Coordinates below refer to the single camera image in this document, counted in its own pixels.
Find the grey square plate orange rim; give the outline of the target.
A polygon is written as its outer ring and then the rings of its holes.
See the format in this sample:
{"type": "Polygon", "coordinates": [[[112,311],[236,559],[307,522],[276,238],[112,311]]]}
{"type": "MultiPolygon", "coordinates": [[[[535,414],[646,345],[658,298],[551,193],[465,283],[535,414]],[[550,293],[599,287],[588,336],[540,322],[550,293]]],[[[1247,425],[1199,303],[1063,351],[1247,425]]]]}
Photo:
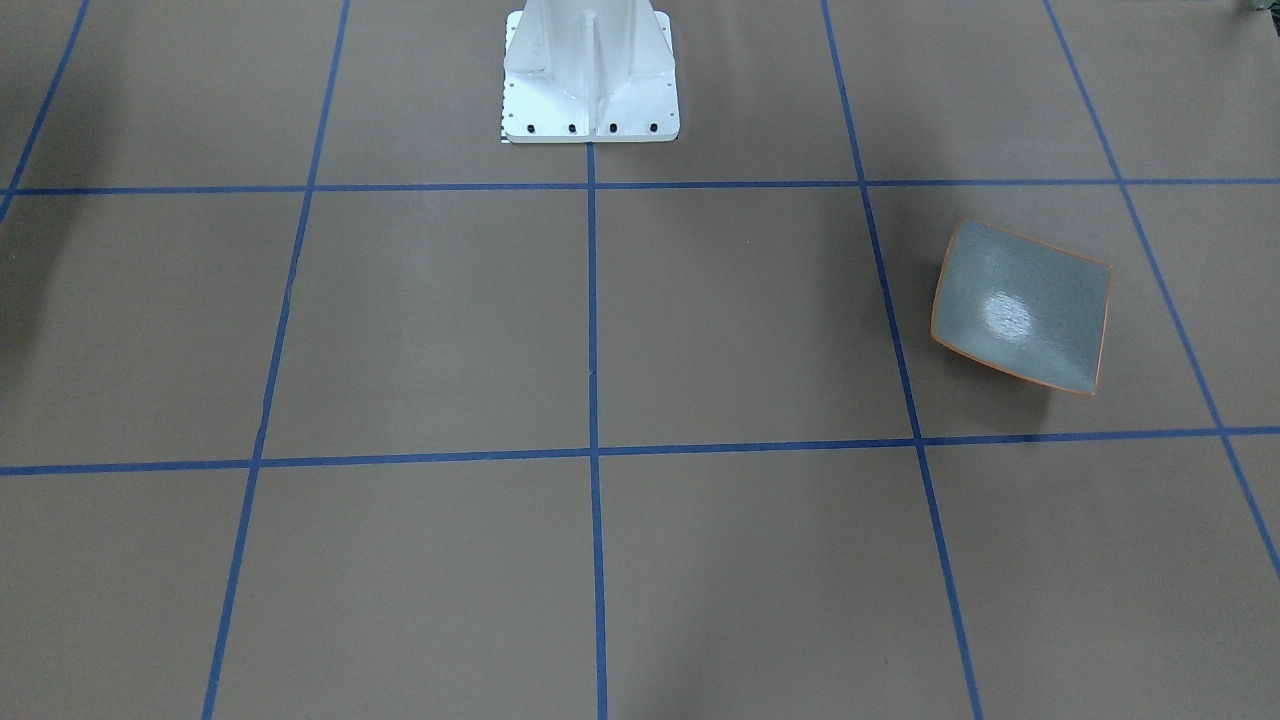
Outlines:
{"type": "Polygon", "coordinates": [[[931,337],[983,366],[1092,397],[1114,266],[973,217],[954,227],[931,306],[931,337]]]}

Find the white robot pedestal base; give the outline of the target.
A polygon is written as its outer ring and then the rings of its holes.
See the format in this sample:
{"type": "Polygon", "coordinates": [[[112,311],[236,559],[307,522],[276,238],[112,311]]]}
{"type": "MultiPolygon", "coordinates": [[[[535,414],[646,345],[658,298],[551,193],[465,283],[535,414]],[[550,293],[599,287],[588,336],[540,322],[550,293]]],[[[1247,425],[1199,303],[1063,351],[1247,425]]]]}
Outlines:
{"type": "Polygon", "coordinates": [[[681,131],[669,15],[649,1],[527,1],[506,17],[500,140],[663,143],[681,131]]]}

